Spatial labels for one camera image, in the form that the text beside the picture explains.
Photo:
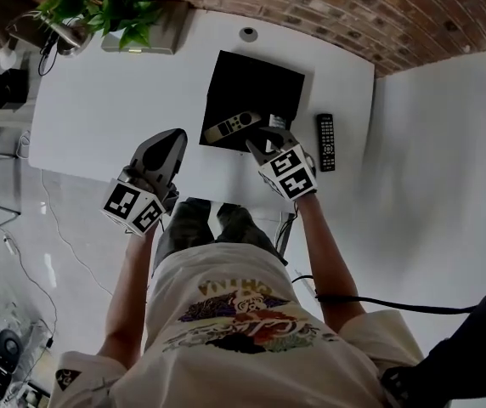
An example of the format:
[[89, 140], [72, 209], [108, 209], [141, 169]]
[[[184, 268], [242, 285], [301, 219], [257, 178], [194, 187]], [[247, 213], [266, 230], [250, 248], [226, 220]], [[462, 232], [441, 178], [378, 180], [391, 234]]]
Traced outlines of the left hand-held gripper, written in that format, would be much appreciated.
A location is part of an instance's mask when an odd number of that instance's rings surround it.
[[[127, 233], [145, 236], [164, 214], [171, 213], [179, 197], [171, 182], [180, 170], [187, 143], [187, 133], [182, 128], [145, 140], [136, 149], [131, 166], [124, 167], [119, 177], [110, 181], [101, 212]], [[136, 168], [139, 162], [156, 184]]]

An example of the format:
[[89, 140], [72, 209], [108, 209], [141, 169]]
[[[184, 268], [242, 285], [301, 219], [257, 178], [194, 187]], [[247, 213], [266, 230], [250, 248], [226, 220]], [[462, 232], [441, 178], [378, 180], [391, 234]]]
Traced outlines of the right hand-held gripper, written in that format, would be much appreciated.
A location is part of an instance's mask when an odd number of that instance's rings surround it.
[[250, 139], [246, 147], [261, 166], [258, 173], [270, 189], [287, 201], [315, 193], [318, 185], [314, 170], [295, 136], [280, 127], [261, 127], [260, 132], [265, 141], [263, 149]]

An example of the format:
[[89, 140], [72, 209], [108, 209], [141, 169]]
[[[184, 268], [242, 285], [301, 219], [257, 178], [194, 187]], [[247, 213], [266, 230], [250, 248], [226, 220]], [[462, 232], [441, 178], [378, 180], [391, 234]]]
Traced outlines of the beige remote control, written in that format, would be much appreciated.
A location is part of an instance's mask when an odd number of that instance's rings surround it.
[[241, 112], [227, 120], [220, 122], [204, 132], [205, 140], [208, 144], [213, 145], [221, 139], [237, 133], [242, 129], [250, 127], [252, 124], [261, 121], [259, 114], [251, 111]]

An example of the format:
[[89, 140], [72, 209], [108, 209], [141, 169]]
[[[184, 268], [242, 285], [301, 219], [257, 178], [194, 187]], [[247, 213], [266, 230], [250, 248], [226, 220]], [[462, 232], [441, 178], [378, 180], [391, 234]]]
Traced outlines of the black remote control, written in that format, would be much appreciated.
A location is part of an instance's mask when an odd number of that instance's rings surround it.
[[336, 170], [335, 132], [332, 114], [321, 113], [315, 117], [319, 145], [319, 170], [323, 173]]

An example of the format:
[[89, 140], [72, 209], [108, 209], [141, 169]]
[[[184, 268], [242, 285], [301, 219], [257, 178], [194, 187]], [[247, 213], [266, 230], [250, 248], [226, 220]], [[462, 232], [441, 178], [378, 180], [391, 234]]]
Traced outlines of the black box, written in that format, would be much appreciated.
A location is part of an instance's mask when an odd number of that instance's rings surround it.
[[[206, 95], [200, 144], [227, 150], [247, 152], [246, 140], [264, 147], [258, 129], [267, 127], [269, 115], [286, 119], [286, 129], [297, 118], [305, 76], [299, 72], [243, 54], [220, 51]], [[204, 132], [212, 126], [251, 111], [261, 121], [233, 133], [214, 144], [208, 144]]]

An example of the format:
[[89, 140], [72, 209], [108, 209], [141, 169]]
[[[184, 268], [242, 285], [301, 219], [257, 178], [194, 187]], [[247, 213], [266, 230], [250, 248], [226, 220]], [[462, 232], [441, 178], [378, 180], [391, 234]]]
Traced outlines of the person's left forearm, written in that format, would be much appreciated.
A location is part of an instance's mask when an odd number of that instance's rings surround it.
[[131, 235], [105, 322], [105, 340], [99, 355], [127, 369], [140, 357], [145, 301], [155, 229]]

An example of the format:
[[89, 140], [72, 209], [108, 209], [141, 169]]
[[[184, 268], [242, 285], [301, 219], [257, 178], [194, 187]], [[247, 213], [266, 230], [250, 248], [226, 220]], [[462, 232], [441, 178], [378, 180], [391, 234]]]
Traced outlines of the person's right forearm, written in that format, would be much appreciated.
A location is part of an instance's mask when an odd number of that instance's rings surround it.
[[[296, 200], [302, 217], [308, 257], [318, 295], [358, 296], [353, 277], [342, 258], [315, 194]], [[339, 332], [351, 319], [363, 315], [360, 302], [321, 303], [326, 325]]]

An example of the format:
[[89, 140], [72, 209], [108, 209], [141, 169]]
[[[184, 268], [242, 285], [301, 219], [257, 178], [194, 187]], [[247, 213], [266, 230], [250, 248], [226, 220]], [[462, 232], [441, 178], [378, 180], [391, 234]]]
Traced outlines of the dark camouflage trousers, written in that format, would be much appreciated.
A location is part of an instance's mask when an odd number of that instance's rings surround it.
[[275, 249], [272, 241], [259, 229], [249, 211], [239, 205], [224, 203], [217, 213], [222, 228], [214, 238], [208, 224], [211, 202], [188, 198], [178, 204], [172, 219], [157, 245], [153, 270], [175, 252], [212, 243], [248, 244], [259, 247], [278, 258], [285, 266], [288, 262]]

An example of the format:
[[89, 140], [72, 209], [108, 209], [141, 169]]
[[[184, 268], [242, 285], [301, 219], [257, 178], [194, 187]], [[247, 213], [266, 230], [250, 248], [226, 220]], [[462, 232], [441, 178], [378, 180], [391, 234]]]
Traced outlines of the silver desk lamp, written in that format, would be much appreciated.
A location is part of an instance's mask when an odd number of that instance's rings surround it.
[[80, 20], [75, 20], [71, 25], [67, 25], [62, 22], [54, 22], [38, 10], [25, 12], [0, 26], [0, 66], [4, 70], [12, 69], [17, 61], [16, 52], [9, 46], [9, 30], [16, 30], [17, 23], [24, 18], [40, 20], [48, 29], [58, 35], [57, 53], [60, 55], [79, 54], [92, 38], [87, 25]]

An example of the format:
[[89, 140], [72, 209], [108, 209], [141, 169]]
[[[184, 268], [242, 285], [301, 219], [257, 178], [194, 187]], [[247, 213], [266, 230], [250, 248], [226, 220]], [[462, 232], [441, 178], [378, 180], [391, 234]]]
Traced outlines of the green potted plant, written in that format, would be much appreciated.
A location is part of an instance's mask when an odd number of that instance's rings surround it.
[[103, 36], [119, 31], [118, 48], [150, 46], [150, 27], [162, 12], [158, 0], [45, 0], [38, 10], [53, 22], [79, 19]]

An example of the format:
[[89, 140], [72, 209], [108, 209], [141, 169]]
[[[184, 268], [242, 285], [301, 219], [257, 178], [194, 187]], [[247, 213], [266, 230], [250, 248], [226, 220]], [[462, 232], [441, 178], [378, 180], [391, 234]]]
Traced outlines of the black desk organizer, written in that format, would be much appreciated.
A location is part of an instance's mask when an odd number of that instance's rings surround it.
[[28, 92], [28, 70], [9, 69], [0, 74], [0, 110], [18, 110], [26, 103]]

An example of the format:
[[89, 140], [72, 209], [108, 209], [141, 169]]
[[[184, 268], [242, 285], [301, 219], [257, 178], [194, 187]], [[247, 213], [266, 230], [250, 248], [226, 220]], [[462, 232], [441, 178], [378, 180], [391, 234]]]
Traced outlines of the white printed t-shirt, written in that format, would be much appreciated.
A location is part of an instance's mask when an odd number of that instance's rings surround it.
[[63, 354], [48, 408], [387, 408], [381, 374], [422, 358], [394, 310], [330, 329], [253, 245], [176, 252], [154, 280], [141, 358]]

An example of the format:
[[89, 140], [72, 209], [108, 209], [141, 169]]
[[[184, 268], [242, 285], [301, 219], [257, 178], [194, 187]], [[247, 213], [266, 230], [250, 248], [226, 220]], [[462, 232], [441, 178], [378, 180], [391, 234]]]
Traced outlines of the black round device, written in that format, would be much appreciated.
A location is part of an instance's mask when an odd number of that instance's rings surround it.
[[0, 331], [0, 402], [13, 380], [22, 353], [20, 337], [10, 329]]

